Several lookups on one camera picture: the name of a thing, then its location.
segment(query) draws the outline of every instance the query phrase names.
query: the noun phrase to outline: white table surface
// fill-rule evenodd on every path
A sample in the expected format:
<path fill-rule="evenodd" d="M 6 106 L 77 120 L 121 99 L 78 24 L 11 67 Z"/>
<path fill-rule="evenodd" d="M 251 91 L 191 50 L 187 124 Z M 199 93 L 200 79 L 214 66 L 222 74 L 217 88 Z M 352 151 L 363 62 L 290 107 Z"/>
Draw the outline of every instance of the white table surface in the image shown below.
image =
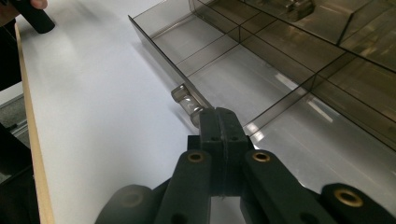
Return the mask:
<path fill-rule="evenodd" d="M 56 27 L 44 35 L 17 18 L 53 213 L 41 216 L 93 223 L 117 189 L 169 178 L 198 134 L 128 20 L 160 1 L 49 0 Z M 242 222 L 233 199 L 215 203 Z"/>

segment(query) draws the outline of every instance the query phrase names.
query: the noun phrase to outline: human hand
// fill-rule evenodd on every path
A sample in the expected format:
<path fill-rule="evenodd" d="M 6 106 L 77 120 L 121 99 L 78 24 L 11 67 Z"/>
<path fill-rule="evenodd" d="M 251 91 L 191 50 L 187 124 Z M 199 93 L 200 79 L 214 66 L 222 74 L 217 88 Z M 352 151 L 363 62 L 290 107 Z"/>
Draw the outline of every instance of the human hand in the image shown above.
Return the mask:
<path fill-rule="evenodd" d="M 30 4 L 37 9 L 44 9 L 47 7 L 47 0 L 30 0 Z M 12 21 L 20 13 L 15 9 L 14 6 L 8 4 L 3 6 L 0 4 L 0 26 L 4 26 L 10 21 Z"/>

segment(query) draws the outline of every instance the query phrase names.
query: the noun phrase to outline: gray floor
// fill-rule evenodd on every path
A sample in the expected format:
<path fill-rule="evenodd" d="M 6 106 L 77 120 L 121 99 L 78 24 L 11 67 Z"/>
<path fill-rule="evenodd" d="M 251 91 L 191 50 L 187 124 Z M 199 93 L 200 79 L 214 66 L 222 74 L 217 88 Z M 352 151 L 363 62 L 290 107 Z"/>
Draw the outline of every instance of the gray floor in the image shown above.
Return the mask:
<path fill-rule="evenodd" d="M 30 147 L 23 97 L 0 108 L 0 123 L 15 133 L 14 135 L 27 147 Z"/>

